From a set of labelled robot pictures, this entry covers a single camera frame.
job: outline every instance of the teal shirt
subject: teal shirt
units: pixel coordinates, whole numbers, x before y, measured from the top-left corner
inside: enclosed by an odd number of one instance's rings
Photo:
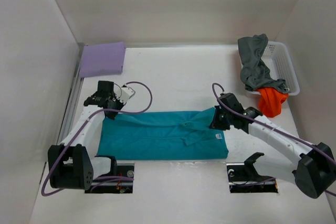
[[[97,155],[115,156],[117,160],[226,158],[223,131],[209,129],[214,113],[210,108],[106,118]]]

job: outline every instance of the purple folded cloth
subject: purple folded cloth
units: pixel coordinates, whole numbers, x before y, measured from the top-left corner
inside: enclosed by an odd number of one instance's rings
[[[121,74],[125,59],[124,42],[85,46],[79,77]]]

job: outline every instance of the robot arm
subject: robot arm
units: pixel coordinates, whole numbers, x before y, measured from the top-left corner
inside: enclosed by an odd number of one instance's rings
[[[261,121],[271,126],[271,129],[241,118],[222,105],[215,107],[216,111],[210,128],[229,130],[233,125],[263,140],[287,158],[275,159],[264,153],[255,153],[244,161],[244,168],[248,173],[255,177],[266,175],[289,181],[311,198],[318,198],[336,180],[336,167],[324,156],[302,143],[275,132],[274,129],[280,128],[270,122],[260,111],[252,107],[244,110],[232,93],[223,93],[219,99],[235,112]],[[333,159],[327,145],[320,143],[316,147]]]
[[[48,150],[48,165],[50,170],[61,151],[65,148],[64,146],[75,136],[83,126],[83,123],[88,121],[80,134],[76,136],[76,139],[72,142],[50,177],[50,184],[53,188],[88,190],[92,181],[100,175],[106,173],[115,175],[117,167],[115,157],[95,157],[89,154],[93,153],[95,155],[98,149],[99,140],[92,141],[94,133],[101,128],[102,121],[106,116],[114,119],[117,112],[101,111],[91,119],[88,118],[91,114],[102,108],[121,110],[134,94],[135,91],[127,86],[122,86],[114,92],[113,82],[98,82],[97,92],[88,97],[84,102],[85,107],[83,112],[72,131],[59,145],[52,145]]]

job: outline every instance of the gray cloth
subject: gray cloth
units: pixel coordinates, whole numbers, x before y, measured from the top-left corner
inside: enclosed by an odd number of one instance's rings
[[[248,91],[256,91],[260,88],[271,87],[281,93],[289,93],[284,79],[273,80],[270,70],[266,67],[261,57],[268,43],[266,34],[244,37],[238,40],[238,51],[243,68],[240,79]]]

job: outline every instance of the pile of clothes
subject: pile of clothes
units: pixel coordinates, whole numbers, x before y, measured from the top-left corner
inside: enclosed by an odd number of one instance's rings
[[[248,91],[258,91],[260,111],[273,118],[281,113],[281,105],[286,101],[290,89],[284,79],[274,80],[270,70],[261,59],[267,47],[266,34],[244,37],[238,40],[238,50],[243,68],[240,79]]]

